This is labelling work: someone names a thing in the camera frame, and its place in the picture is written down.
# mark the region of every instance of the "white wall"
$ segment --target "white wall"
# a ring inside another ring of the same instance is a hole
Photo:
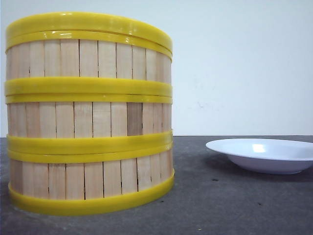
[[[312,135],[313,1],[3,0],[4,30],[50,11],[91,11],[135,18],[174,42],[175,135]]]

